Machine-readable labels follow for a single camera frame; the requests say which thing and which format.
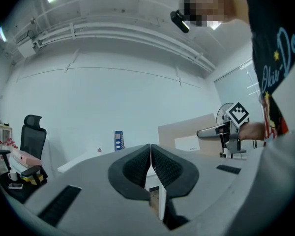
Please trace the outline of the black standing fan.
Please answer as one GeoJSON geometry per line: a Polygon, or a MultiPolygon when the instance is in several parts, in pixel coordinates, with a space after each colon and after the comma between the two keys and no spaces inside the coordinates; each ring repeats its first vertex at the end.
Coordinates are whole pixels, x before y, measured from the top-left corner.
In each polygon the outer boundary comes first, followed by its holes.
{"type": "Polygon", "coordinates": [[[218,125],[222,125],[224,124],[225,126],[223,126],[223,130],[224,132],[229,132],[230,129],[230,125],[231,125],[231,118],[228,116],[228,114],[226,113],[226,111],[233,106],[233,103],[225,103],[223,104],[220,109],[218,110],[217,116],[216,116],[216,124],[218,125]]]}

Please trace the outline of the white ceiling pipes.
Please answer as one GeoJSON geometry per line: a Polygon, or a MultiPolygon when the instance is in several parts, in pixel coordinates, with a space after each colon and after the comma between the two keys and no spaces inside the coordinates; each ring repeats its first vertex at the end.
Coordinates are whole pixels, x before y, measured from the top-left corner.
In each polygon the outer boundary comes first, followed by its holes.
{"type": "Polygon", "coordinates": [[[39,46],[47,46],[59,41],[77,38],[109,38],[137,42],[178,55],[209,73],[216,70],[216,66],[205,58],[203,53],[196,51],[187,44],[155,30],[129,24],[70,23],[66,27],[41,33],[34,39],[34,43],[39,46]]]}

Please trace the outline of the black mesh office chair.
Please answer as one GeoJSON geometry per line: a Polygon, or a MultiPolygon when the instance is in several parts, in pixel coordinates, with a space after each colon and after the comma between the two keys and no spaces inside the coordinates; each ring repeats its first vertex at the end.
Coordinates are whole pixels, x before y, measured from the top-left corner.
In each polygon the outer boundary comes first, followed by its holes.
{"type": "MultiPolygon", "coordinates": [[[[41,160],[42,151],[46,141],[47,131],[40,127],[41,116],[27,115],[24,119],[24,125],[21,131],[21,143],[18,150],[25,151],[41,160]]],[[[0,150],[0,156],[3,157],[7,172],[0,175],[0,185],[6,193],[19,201],[25,203],[26,200],[41,186],[47,183],[48,175],[43,166],[32,166],[28,170],[18,174],[17,181],[11,181],[8,172],[11,170],[9,166],[9,158],[12,153],[8,150],[0,150]],[[10,183],[21,183],[23,189],[12,190],[8,186],[10,183]]]]}

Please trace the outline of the white ceiling unit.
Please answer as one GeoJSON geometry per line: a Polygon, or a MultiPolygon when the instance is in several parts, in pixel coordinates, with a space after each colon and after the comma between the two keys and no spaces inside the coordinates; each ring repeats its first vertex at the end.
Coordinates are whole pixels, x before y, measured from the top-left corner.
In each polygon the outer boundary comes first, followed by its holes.
{"type": "Polygon", "coordinates": [[[17,49],[24,58],[28,58],[36,54],[34,43],[31,40],[19,45],[17,49]]]}

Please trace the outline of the beige cardboard box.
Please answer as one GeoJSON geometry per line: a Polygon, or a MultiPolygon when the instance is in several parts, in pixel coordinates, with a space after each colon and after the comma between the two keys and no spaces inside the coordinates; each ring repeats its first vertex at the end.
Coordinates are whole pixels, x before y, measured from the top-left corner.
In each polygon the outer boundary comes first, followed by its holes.
{"type": "Polygon", "coordinates": [[[219,157],[222,145],[219,138],[199,139],[197,132],[216,125],[213,114],[158,127],[159,144],[200,155],[219,157]]]}

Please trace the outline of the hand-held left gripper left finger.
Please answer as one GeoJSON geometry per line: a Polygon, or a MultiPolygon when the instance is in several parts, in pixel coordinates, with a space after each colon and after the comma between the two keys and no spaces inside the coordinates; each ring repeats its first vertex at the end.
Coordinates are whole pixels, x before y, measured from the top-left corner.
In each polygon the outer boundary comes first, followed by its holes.
{"type": "Polygon", "coordinates": [[[150,144],[146,144],[116,160],[108,169],[108,180],[125,198],[148,201],[150,194],[145,185],[150,165],[150,144]]]}

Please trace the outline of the pink flat box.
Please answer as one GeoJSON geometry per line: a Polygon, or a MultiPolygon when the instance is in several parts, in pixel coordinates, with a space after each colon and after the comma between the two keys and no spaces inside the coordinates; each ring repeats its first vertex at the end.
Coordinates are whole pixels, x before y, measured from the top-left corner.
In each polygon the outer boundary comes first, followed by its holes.
{"type": "Polygon", "coordinates": [[[41,160],[34,157],[33,155],[18,149],[12,151],[13,157],[25,167],[41,166],[41,160]]]}

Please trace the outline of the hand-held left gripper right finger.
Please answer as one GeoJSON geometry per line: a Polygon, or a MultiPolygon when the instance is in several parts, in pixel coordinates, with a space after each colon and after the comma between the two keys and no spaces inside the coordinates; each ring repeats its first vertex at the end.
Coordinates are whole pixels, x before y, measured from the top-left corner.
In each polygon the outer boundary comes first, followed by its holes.
{"type": "Polygon", "coordinates": [[[151,164],[168,197],[187,196],[199,179],[193,163],[155,144],[151,145],[151,164]]]}

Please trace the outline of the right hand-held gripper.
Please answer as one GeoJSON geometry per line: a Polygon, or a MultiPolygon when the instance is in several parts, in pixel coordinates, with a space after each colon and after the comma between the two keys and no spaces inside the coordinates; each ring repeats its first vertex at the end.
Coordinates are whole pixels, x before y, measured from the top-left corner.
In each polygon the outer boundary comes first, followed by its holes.
{"type": "Polygon", "coordinates": [[[249,121],[249,113],[239,102],[234,103],[226,113],[231,118],[231,125],[225,123],[199,130],[197,137],[199,139],[213,139],[221,136],[222,147],[227,149],[230,154],[246,153],[246,150],[241,148],[238,133],[240,126],[249,121]]]}

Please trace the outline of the blue plastic basket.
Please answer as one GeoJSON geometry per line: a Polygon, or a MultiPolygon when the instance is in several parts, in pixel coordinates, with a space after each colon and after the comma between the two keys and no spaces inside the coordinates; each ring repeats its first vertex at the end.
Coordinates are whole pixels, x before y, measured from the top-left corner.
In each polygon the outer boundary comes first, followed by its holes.
{"type": "Polygon", "coordinates": [[[123,131],[115,131],[115,151],[125,149],[123,131]]]}

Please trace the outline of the white table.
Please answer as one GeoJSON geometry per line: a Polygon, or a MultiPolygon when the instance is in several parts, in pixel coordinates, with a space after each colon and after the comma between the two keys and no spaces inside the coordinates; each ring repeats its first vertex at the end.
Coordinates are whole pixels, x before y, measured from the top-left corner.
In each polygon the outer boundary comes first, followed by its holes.
{"type": "MultiPolygon", "coordinates": [[[[92,152],[88,151],[84,154],[74,158],[73,160],[65,163],[64,165],[57,168],[57,171],[59,173],[65,173],[69,169],[71,169],[73,166],[94,158],[99,157],[102,155],[106,155],[105,153],[99,153],[99,152],[92,152]]],[[[160,220],[163,220],[164,214],[165,214],[165,202],[166,202],[166,190],[162,183],[160,182],[158,176],[156,175],[156,172],[154,171],[154,168],[150,166],[147,177],[146,177],[146,183],[145,183],[145,190],[151,193],[151,207],[152,209],[157,212],[160,220]]]]}

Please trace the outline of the person's black printed shirt torso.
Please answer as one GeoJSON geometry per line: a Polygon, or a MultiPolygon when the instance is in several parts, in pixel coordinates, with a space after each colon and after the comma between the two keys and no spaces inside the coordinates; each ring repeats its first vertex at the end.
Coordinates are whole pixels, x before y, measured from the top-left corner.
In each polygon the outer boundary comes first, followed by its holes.
{"type": "Polygon", "coordinates": [[[273,93],[295,64],[295,0],[247,0],[247,4],[267,144],[289,130],[273,93]]]}

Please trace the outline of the person's right forearm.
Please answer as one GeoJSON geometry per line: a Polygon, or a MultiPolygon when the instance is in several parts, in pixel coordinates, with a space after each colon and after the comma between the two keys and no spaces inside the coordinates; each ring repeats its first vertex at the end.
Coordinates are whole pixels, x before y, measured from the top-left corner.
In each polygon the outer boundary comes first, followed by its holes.
{"type": "Polygon", "coordinates": [[[239,128],[238,137],[243,140],[263,141],[265,138],[264,122],[245,122],[239,128]]]}

